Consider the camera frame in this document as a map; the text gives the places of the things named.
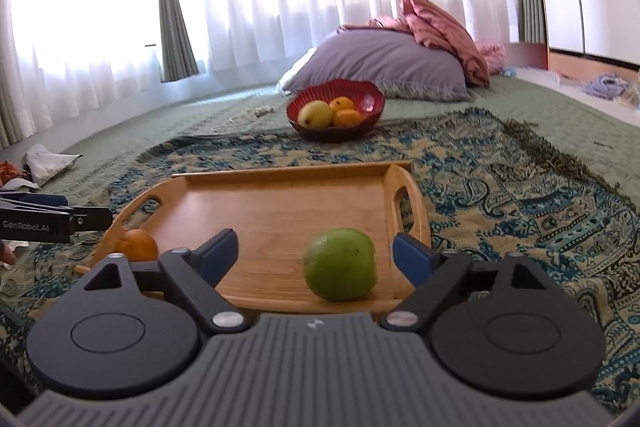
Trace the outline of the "large orange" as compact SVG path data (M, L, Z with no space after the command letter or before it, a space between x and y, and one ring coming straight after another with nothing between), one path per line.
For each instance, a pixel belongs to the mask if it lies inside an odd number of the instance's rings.
M141 229L132 229L116 242L115 253L124 254L130 262L154 261L160 251L153 236Z

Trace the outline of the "green apple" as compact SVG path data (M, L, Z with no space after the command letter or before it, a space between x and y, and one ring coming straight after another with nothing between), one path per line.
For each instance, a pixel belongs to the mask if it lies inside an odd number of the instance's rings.
M314 295L326 301L366 298L378 283L374 243L359 230L332 229L307 247L303 274Z

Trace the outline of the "white paper bag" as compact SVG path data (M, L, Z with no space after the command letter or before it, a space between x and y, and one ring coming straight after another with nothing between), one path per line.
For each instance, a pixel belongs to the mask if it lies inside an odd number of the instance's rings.
M52 153L41 144L32 146L21 165L1 161L1 191L39 191L44 184L73 167L80 155Z

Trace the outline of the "wooden serving tray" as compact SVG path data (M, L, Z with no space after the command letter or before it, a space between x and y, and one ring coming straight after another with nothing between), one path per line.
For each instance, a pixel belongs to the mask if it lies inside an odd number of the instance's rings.
M236 307L262 312L382 313L413 290L393 262L390 247L402 232L400 200L413 214L410 235L431 242L430 221L408 161L176 174L130 202L114 219L87 271L124 234L124 224L149 200L157 210L142 228L160 251L195 248L222 229L239 239L239 258L217 291ZM318 235L357 229L372 239L378 283L366 299L329 303L314 295L303 277L303 253Z

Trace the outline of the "patterned blue beige throw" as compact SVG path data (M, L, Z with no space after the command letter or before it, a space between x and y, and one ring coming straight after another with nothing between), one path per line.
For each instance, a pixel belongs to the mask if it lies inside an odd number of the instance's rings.
M203 333L157 259L105 255L103 234L42 245L3 274L6 426L634 426L639 216L525 124L483 109L312 144L290 132L185 136L108 189L114 219L176 174L408 161L438 253L472 259L426 333L382 313L241 309Z

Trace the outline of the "orange fruit in bowl front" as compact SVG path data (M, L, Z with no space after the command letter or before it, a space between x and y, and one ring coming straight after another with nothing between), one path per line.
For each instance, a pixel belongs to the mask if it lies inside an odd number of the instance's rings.
M332 119L334 128L357 127L364 121L364 116L357 109L348 108L337 110Z

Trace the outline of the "orange fruit in bowl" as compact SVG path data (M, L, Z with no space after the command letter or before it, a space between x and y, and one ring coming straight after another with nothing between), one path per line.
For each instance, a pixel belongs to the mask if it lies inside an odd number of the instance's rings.
M337 110L332 119L334 128L357 127L364 121L364 116L357 109L348 108Z
M334 113L341 112L341 110L351 110L356 108L356 104L347 96L338 96L334 98L329 106L332 108Z

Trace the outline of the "red fruit bowl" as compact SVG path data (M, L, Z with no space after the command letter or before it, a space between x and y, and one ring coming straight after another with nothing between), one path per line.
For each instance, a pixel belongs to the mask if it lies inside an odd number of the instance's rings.
M370 81L335 79L296 94L286 117L308 141L341 143L372 131L385 102L384 94Z

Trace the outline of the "orange fruit in bowl back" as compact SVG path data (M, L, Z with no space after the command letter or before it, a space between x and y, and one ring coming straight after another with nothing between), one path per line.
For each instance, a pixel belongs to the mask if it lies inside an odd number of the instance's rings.
M356 108L356 104L347 96L338 96L334 98L329 106L332 108L334 113L341 112L341 110L351 110Z

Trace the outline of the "yellow mango in bowl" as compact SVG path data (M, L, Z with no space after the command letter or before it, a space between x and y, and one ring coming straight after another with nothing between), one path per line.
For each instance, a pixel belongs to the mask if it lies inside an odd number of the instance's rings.
M319 131L330 127L334 112L328 103L321 100L311 101L299 109L297 124L304 129Z

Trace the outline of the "purple pillow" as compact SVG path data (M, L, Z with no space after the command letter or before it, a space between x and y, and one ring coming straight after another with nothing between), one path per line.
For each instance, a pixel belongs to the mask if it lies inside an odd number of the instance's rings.
M402 32L353 29L311 48L278 81L298 93L334 79L370 81L387 98L432 102L469 101L460 62L444 50L427 49Z

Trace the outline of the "green curtain left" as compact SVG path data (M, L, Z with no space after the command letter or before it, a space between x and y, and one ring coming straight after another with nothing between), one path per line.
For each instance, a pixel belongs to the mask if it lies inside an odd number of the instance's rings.
M158 0L163 82L198 75L180 0Z

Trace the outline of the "green quilted bedspread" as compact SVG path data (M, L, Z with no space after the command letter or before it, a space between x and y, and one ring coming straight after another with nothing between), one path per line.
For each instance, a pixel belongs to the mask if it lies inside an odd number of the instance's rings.
M92 119L82 116L67 121L62 131L51 129L29 142L78 155L72 167L43 188L85 202L140 154L175 136L284 129L286 103L286 96L268 86L155 109L102 131L92 130ZM383 117L421 118L469 107L487 109L502 120L528 122L558 150L580 158L632 200L639 198L639 115L616 103L597 108L589 96L578 93L571 98L560 86L495 77L490 89L476 91L470 101L390 100Z

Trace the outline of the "pink blanket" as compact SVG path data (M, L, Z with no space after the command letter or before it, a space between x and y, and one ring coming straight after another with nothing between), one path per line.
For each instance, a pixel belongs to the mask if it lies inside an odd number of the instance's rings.
M364 24L341 25L337 31L359 29L401 32L419 46L452 54L471 87L489 87L490 76L501 70L496 62L506 50L502 44L477 43L452 15L430 0L401 0L398 17L375 17Z

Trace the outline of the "blue clothes pile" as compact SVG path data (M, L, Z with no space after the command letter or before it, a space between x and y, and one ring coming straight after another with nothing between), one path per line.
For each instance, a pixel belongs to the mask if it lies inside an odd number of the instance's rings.
M582 91L606 101L616 101L630 106L639 105L639 88L617 75L601 75L585 83Z

